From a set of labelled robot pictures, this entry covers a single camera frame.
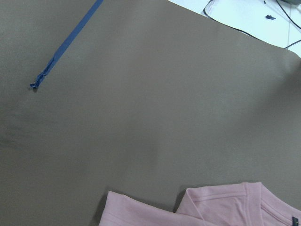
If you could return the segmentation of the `pink t-shirt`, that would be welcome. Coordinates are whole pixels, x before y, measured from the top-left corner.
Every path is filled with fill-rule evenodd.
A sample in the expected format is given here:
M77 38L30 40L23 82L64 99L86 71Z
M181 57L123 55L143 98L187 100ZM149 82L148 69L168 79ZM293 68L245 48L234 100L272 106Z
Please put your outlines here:
M300 210L261 182L188 188L175 213L108 192L101 226L299 226Z

